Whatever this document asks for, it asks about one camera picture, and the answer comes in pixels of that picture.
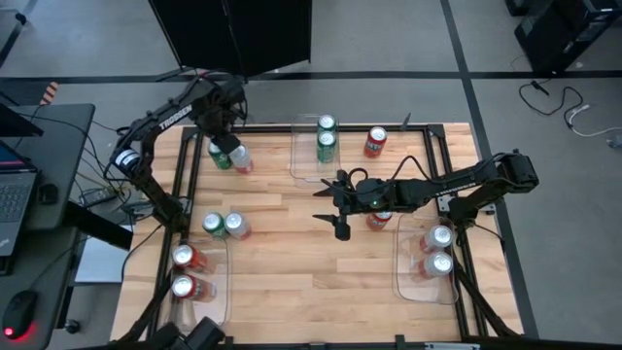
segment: laptop keyboard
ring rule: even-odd
[[[0,223],[19,221],[29,195],[30,185],[0,185]]]

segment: laptop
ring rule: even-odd
[[[36,167],[0,141],[0,257],[13,253],[37,175]]]

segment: soda can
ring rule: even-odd
[[[186,274],[175,278],[171,291],[182,299],[208,301],[216,297],[216,285]]]
[[[337,120],[330,115],[323,115],[318,119],[318,133],[324,131],[335,132],[337,129]]]
[[[434,252],[417,263],[417,273],[423,279],[446,276],[454,267],[451,257],[444,252]]]
[[[233,237],[244,240],[251,235],[251,226],[238,212],[230,212],[225,217],[225,229]]]
[[[367,215],[367,226],[373,230],[381,230],[392,217],[392,212],[371,213]]]
[[[215,238],[225,239],[228,235],[225,229],[225,220],[223,220],[221,214],[217,212],[207,213],[203,219],[203,229]]]
[[[318,160],[320,162],[331,162],[334,159],[337,138],[330,131],[323,131],[318,136]]]
[[[368,158],[378,158],[387,142],[387,130],[380,126],[373,127],[367,134],[363,153]]]
[[[454,233],[447,226],[437,225],[432,227],[421,239],[419,246],[421,250],[429,253],[435,250],[443,250],[449,247],[454,239]]]
[[[207,257],[198,249],[188,244],[180,245],[173,251],[173,263],[195,272],[207,269]]]
[[[221,170],[226,170],[231,167],[231,159],[223,151],[221,151],[215,143],[210,142],[207,148],[207,153],[210,155],[216,167]]]
[[[237,172],[248,174],[253,171],[253,160],[251,159],[251,154],[246,146],[238,146],[229,154],[229,157],[231,158],[231,162]]]

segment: white cable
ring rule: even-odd
[[[576,117],[579,113],[583,112],[583,111],[587,111],[590,108],[590,105],[584,105],[579,109],[574,109],[572,110],[572,114],[570,115],[570,118],[568,119],[568,123],[570,124],[570,129],[572,130],[572,132],[574,132],[575,134],[581,136],[581,137],[594,137],[594,136],[599,136],[599,135],[603,135],[606,134],[608,132],[611,131],[616,131],[616,130],[622,130],[622,126],[616,126],[616,127],[610,127],[608,129],[605,130],[601,130],[601,131],[596,131],[593,133],[589,133],[589,134],[584,134],[581,133],[579,131],[577,131],[574,128],[574,124],[572,124],[572,120],[574,119],[574,117]]]

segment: computer tower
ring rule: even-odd
[[[621,15],[622,0],[536,1],[514,34],[535,72],[563,72]]]
[[[514,17],[524,16],[529,11],[533,0],[505,0],[509,13]]]

